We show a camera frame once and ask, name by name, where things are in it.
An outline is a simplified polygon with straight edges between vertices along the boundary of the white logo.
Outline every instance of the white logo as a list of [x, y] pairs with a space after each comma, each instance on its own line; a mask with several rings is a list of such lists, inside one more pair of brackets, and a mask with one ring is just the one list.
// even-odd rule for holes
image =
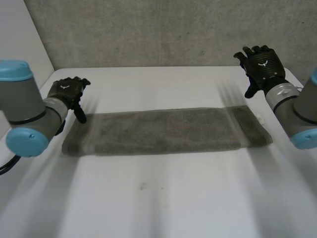
[[266, 67], [267, 63], [268, 63], [268, 60], [265, 63], [258, 63], [258, 65]]

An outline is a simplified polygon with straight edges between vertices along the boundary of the robotic hand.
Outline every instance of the robotic hand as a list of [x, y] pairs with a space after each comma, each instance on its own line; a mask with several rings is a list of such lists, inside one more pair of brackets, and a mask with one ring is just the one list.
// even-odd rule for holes
[[234, 55], [249, 78], [246, 98], [259, 90], [273, 110], [291, 142], [298, 149], [317, 147], [317, 70], [300, 93], [285, 79], [285, 70], [276, 52], [267, 46], [244, 47]]
[[[80, 123], [86, 123], [87, 118], [79, 105], [79, 101], [87, 85], [90, 85], [90, 82], [86, 78], [80, 79], [79, 77], [74, 77], [73, 79], [61, 79], [53, 83], [53, 86], [48, 93], [48, 97], [61, 100], [69, 110], [74, 111], [74, 114]], [[63, 131], [65, 122], [66, 121], [64, 120], [56, 135]]]
[[15, 158], [40, 155], [63, 131], [68, 110], [74, 110], [81, 123], [86, 122], [79, 102], [87, 85], [90, 82], [79, 77], [62, 79], [53, 83], [48, 97], [42, 100], [26, 62], [0, 60], [0, 109], [12, 127], [6, 144]]

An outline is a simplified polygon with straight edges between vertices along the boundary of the white table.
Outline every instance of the white table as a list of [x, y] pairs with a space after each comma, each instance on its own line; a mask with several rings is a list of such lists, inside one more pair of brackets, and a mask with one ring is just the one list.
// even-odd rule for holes
[[[290, 71], [287, 79], [301, 86]], [[78, 68], [87, 113], [247, 104], [272, 135], [260, 149], [155, 156], [61, 154], [72, 123], [36, 158], [0, 177], [2, 238], [317, 237], [317, 153], [289, 142], [239, 67]], [[0, 141], [0, 162], [12, 154]]]

